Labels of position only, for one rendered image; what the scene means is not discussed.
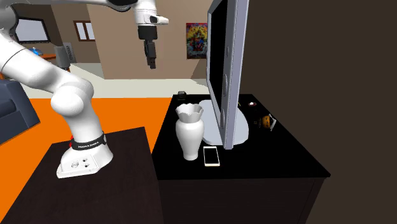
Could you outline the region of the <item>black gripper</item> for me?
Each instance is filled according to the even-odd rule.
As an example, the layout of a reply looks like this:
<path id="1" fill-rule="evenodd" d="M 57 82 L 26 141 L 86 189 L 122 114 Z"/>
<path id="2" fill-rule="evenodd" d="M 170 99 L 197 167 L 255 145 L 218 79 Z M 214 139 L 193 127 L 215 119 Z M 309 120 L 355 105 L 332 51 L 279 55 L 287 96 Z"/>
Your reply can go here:
<path id="1" fill-rule="evenodd" d="M 139 25 L 138 37 L 144 41 L 144 51 L 146 55 L 147 64 L 151 69 L 156 68 L 156 48 L 155 43 L 152 42 L 158 38 L 157 27 L 152 25 Z"/>

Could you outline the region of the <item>brown framed window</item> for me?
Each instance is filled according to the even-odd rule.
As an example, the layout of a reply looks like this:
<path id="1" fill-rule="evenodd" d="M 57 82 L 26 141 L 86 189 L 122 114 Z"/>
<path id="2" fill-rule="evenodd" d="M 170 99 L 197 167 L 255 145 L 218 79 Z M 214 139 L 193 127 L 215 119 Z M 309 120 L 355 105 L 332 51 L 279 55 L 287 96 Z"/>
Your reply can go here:
<path id="1" fill-rule="evenodd" d="M 74 22 L 78 41 L 95 41 L 94 30 L 91 21 L 77 21 Z"/>

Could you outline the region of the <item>grey flat screen television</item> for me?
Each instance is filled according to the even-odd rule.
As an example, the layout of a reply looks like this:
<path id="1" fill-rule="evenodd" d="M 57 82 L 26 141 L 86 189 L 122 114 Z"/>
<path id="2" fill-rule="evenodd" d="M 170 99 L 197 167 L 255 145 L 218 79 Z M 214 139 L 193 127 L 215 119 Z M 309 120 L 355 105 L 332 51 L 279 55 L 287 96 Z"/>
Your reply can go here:
<path id="1" fill-rule="evenodd" d="M 206 82 L 203 107 L 205 143 L 231 150 L 248 139 L 238 108 L 249 0 L 213 0 L 207 12 Z"/>

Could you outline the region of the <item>white scalloped vase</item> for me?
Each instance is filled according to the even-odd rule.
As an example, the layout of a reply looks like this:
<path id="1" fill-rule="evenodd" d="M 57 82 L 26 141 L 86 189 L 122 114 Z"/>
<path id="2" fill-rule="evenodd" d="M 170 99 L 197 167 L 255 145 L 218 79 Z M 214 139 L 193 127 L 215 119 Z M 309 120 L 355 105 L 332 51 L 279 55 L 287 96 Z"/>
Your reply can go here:
<path id="1" fill-rule="evenodd" d="M 176 108 L 176 136 L 185 160 L 197 159 L 204 136 L 204 122 L 201 119 L 204 109 L 198 104 L 181 104 Z"/>

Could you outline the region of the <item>white smartphone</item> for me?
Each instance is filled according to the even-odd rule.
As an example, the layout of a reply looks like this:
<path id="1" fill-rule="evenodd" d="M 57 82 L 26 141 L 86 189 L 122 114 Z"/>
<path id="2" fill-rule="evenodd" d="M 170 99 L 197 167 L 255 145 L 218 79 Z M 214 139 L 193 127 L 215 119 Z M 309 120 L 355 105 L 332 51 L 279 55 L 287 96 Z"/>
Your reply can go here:
<path id="1" fill-rule="evenodd" d="M 203 147 L 204 165 L 206 167 L 219 167 L 218 149 L 216 146 Z"/>

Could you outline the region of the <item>orange object with grey plate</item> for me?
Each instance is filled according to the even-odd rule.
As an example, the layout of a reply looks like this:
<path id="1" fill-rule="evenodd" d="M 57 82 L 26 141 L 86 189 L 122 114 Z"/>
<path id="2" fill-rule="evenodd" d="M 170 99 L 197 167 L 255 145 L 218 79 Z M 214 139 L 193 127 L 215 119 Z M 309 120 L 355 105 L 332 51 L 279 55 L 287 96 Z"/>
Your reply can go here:
<path id="1" fill-rule="evenodd" d="M 268 114 L 261 119 L 261 126 L 272 131 L 276 122 L 277 120 L 271 114 Z"/>

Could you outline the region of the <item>dark blue sofa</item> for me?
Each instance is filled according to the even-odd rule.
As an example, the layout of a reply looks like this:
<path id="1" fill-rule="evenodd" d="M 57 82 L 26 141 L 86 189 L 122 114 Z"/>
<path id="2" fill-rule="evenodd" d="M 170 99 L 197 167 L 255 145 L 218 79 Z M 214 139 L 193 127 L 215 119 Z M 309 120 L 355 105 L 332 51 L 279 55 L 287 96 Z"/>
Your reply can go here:
<path id="1" fill-rule="evenodd" d="M 32 104 L 17 81 L 0 80 L 0 144 L 40 122 Z"/>

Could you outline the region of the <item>dark robot stand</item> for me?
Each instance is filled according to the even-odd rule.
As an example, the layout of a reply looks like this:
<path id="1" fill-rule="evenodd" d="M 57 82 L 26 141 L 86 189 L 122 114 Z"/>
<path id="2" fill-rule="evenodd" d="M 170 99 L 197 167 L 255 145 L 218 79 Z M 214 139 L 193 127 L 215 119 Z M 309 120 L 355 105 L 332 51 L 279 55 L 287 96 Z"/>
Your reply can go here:
<path id="1" fill-rule="evenodd" d="M 50 146 L 0 224 L 164 224 L 143 127 L 106 134 L 112 161 L 95 174 L 59 179 L 67 142 Z"/>

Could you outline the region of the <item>black cabinet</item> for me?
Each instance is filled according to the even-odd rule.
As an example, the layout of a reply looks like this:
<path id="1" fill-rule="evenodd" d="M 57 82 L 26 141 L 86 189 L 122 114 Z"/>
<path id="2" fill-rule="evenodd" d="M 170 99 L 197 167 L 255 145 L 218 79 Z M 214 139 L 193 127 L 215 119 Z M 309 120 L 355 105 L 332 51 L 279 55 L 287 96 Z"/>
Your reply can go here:
<path id="1" fill-rule="evenodd" d="M 255 96 L 239 97 L 249 137 L 231 150 L 219 147 L 219 167 L 206 167 L 202 155 L 184 159 L 176 108 L 206 99 L 174 95 L 155 143 L 164 224 L 305 224 L 330 173 L 280 123 L 272 131 L 258 126 L 268 109 Z"/>

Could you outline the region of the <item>colourful wall poster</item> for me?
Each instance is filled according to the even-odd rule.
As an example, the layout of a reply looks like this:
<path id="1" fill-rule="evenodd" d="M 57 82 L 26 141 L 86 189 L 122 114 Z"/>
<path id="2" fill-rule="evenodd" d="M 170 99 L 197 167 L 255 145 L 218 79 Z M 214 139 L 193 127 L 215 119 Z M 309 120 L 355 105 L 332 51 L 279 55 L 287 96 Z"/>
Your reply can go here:
<path id="1" fill-rule="evenodd" d="M 186 58 L 205 59 L 207 57 L 207 23 L 186 24 Z"/>

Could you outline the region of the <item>black framed wall screen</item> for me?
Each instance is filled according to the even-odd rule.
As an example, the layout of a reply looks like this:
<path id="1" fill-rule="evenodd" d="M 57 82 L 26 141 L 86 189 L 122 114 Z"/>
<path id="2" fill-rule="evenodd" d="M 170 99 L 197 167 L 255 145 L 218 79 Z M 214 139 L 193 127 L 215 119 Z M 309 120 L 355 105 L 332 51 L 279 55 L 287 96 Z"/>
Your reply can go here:
<path id="1" fill-rule="evenodd" d="M 43 19 L 18 19 L 15 29 L 16 38 L 20 43 L 49 43 L 50 37 Z"/>

